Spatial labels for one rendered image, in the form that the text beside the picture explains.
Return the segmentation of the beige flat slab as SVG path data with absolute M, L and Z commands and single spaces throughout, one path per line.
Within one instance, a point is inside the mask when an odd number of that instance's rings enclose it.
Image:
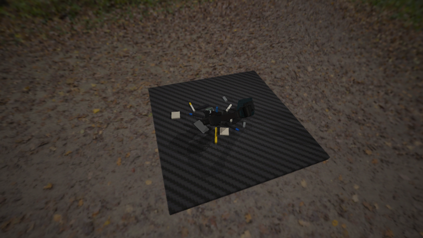
M 171 119 L 180 118 L 180 112 L 172 112 Z

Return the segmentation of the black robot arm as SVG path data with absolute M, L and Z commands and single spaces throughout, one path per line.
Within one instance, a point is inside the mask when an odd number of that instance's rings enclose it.
M 237 111 L 225 115 L 210 115 L 202 119 L 204 125 L 210 124 L 211 126 L 220 126 L 221 121 L 230 120 L 233 118 L 247 118 L 252 115 L 252 111 L 255 110 L 253 101 L 249 101 L 243 104 L 243 107 L 240 107 Z M 240 115 L 240 111 L 243 109 L 244 117 Z

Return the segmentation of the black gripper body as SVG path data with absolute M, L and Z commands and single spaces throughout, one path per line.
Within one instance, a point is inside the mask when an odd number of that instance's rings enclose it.
M 223 114 L 221 114 L 219 112 L 211 112 L 211 114 L 210 114 L 210 111 L 209 110 L 206 110 L 205 111 L 205 117 L 208 117 L 208 116 L 214 115 L 214 114 L 217 114 L 217 115 L 225 115 L 225 114 L 227 114 L 227 112 L 223 112 Z

